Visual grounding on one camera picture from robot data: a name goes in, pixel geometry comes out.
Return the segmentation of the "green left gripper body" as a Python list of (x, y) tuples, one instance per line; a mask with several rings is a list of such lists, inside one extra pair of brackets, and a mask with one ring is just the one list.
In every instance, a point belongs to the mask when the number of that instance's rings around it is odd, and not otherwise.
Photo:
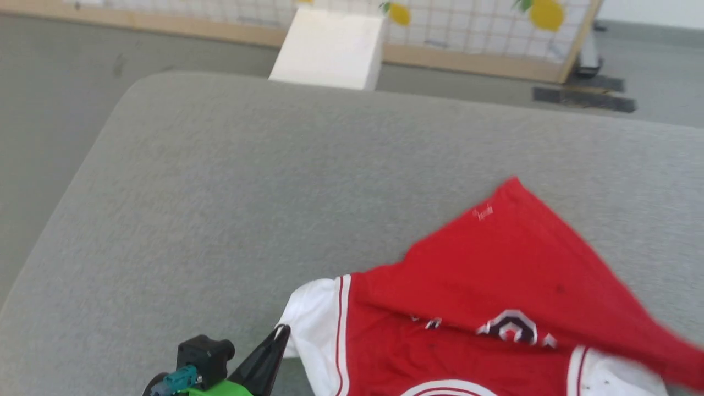
[(223, 380), (210, 389), (187, 389), (187, 396), (253, 396), (244, 386), (229, 380)]

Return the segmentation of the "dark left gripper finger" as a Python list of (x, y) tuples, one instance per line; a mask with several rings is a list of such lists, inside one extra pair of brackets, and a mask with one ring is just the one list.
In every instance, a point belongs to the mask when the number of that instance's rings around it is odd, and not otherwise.
[(253, 396), (271, 396), (290, 335), (290, 326), (277, 326), (251, 354), (255, 358), (250, 370)]
[(277, 326), (229, 376), (233, 396), (271, 396), (287, 347), (287, 327)]

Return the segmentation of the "red and white sports jersey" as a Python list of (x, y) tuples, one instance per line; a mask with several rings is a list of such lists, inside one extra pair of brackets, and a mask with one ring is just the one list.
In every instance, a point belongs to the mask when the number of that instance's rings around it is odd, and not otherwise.
[(518, 178), (397, 263), (300, 286), (279, 323), (315, 396), (704, 393), (704, 349)]

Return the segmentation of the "grey fabric sofa cushion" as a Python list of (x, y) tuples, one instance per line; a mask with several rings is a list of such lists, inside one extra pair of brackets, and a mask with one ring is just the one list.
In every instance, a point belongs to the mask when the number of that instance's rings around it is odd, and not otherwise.
[(704, 344), (704, 130), (203, 73), (115, 106), (0, 313), (0, 396), (140, 396), (289, 294), (395, 261), (511, 175)]

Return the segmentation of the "white rectangular box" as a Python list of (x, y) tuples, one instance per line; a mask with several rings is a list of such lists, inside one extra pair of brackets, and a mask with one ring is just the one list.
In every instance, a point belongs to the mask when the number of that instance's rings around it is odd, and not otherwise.
[(386, 27), (381, 15), (299, 8), (268, 78), (374, 91), (382, 67)]

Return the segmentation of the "lemon print grid sheet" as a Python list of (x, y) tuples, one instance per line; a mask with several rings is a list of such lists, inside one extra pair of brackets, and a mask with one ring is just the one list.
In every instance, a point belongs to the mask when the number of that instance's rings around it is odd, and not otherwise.
[(563, 63), (594, 0), (62, 0), (286, 30), (302, 7), (384, 16), (387, 40)]

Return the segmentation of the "long black floor tape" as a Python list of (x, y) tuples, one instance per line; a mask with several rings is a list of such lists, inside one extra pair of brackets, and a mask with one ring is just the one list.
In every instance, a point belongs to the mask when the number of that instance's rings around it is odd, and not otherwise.
[(620, 113), (634, 113), (637, 110), (633, 98), (613, 97), (606, 93), (533, 87), (531, 98), (533, 101), (575, 108), (596, 108)]

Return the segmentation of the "short black floor tape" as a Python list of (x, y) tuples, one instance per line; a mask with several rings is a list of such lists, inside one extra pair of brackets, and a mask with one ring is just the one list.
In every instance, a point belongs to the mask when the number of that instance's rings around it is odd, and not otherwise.
[(603, 92), (626, 92), (625, 80), (603, 75), (571, 75), (565, 82), (568, 87), (581, 87)]

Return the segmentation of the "grey metal partition stand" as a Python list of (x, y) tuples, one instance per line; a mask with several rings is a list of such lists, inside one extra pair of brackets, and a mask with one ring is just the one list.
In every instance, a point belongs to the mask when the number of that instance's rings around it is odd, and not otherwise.
[(574, 74), (581, 78), (593, 78), (600, 73), (603, 58), (600, 56), (595, 38), (596, 32), (604, 32), (607, 28), (599, 22), (593, 22), (591, 30), (586, 35), (574, 66)]

